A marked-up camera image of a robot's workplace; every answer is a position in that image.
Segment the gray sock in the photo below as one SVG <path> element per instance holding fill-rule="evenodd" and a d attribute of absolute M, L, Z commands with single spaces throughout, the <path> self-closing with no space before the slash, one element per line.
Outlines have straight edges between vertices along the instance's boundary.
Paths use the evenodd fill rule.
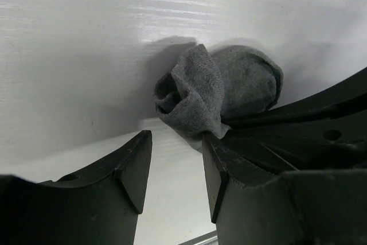
<path fill-rule="evenodd" d="M 204 131 L 221 139 L 230 129 L 221 118 L 262 112 L 276 104 L 282 80 L 282 70 L 256 49 L 232 46 L 211 56 L 197 45 L 157 82 L 157 114 L 201 151 Z"/>

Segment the white wall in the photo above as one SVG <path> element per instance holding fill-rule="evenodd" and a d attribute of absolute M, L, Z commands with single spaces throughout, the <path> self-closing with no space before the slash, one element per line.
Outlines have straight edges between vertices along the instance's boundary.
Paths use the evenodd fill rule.
<path fill-rule="evenodd" d="M 264 50 L 286 75 L 281 104 L 327 88 L 367 65 L 366 3 L 0 0 L 1 172 L 139 130 L 195 40 Z"/>

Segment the sock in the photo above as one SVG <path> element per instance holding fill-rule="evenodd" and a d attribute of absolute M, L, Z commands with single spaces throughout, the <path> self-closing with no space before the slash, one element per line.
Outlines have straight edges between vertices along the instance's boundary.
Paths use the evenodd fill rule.
<path fill-rule="evenodd" d="M 231 46 L 210 55 L 201 44 L 179 57 L 154 88 L 157 114 L 196 150 L 201 134 L 221 139 L 230 129 L 221 118 L 268 110 L 282 88 L 282 70 L 264 53 Z"/>

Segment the white floor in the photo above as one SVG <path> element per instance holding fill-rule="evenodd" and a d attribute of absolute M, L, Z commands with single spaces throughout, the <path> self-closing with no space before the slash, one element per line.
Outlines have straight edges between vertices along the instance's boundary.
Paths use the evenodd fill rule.
<path fill-rule="evenodd" d="M 0 0 L 0 173 L 57 179 L 152 127 L 136 244 L 182 243 L 214 227 L 201 156 L 152 119 L 180 52 L 255 46 L 285 104 L 366 67 L 366 39 L 367 0 Z"/>

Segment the white panel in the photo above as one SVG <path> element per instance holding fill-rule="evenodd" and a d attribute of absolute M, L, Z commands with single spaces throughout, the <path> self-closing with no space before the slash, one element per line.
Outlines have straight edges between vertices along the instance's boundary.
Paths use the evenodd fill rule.
<path fill-rule="evenodd" d="M 0 173 L 35 164 L 37 179 L 52 178 L 46 172 L 52 166 L 57 167 L 52 170 L 56 176 L 56 171 L 68 170 L 69 163 L 78 164 L 75 160 L 84 155 L 77 149 L 141 129 L 142 122 L 155 116 L 154 83 L 195 41 L 211 50 L 238 43 L 264 50 L 286 74 L 280 104 L 327 88 L 367 65 L 366 2 L 0 0 Z M 194 159 L 185 161 L 186 152 L 193 154 L 190 148 L 178 138 L 165 144 L 164 133 L 160 138 L 154 143 L 161 143 L 167 164 L 179 161 L 183 175 L 195 168 L 203 177 L 199 157 L 197 167 Z M 101 154 L 107 154 L 107 143 Z M 169 145 L 177 153 L 172 160 Z M 74 151 L 65 163 L 53 161 Z M 38 168 L 38 162 L 46 160 L 50 165 Z M 170 195 L 175 192 L 170 185 L 183 179 L 174 178 L 179 174 L 166 167 L 173 178 L 167 176 L 163 190 Z M 154 173 L 151 180 L 159 182 Z M 194 193 L 189 180 L 182 183 L 183 190 Z M 164 201 L 153 190 L 149 198 Z M 180 193 L 171 198 L 188 204 Z M 200 198 L 197 204 L 207 204 Z M 162 245 L 212 230 L 204 222 L 198 226 L 207 217 L 197 210 L 196 218 L 192 216 L 195 229 L 185 225 L 164 230 L 174 223 L 162 222 L 155 235 L 147 225 L 156 218 L 146 214 L 146 220 L 139 221 L 137 242 L 147 241 L 139 230 L 142 225 L 151 244 Z M 154 211 L 147 207 L 146 212 Z M 174 235 L 162 240 L 170 229 Z"/>

